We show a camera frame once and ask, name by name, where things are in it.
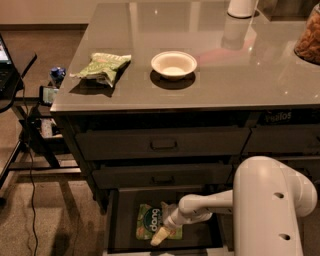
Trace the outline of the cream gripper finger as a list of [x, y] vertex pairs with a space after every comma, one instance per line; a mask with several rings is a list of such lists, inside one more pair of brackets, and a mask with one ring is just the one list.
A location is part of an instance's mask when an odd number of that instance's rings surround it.
[[167, 204], [166, 202], [161, 202], [162, 215], [170, 216], [176, 209], [176, 204]]
[[165, 226], [161, 226], [153, 235], [150, 244], [152, 246], [159, 246], [166, 238], [174, 234], [174, 229], [169, 229]]

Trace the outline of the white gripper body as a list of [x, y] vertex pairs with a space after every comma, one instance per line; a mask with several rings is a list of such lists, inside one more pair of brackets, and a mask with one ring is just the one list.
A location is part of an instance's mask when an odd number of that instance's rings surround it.
[[169, 229], [178, 229], [190, 221], [191, 217], [184, 215], [178, 207], [170, 216], [163, 215], [163, 225]]

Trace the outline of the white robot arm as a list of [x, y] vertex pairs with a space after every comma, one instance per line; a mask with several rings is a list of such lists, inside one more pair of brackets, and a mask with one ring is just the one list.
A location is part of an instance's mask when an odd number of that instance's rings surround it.
[[231, 190], [164, 203], [163, 225], [151, 244], [159, 245], [186, 224], [208, 220], [215, 209], [228, 208], [234, 256], [303, 256], [297, 219], [309, 215], [317, 200], [315, 186], [303, 174], [273, 158], [250, 157], [237, 168]]

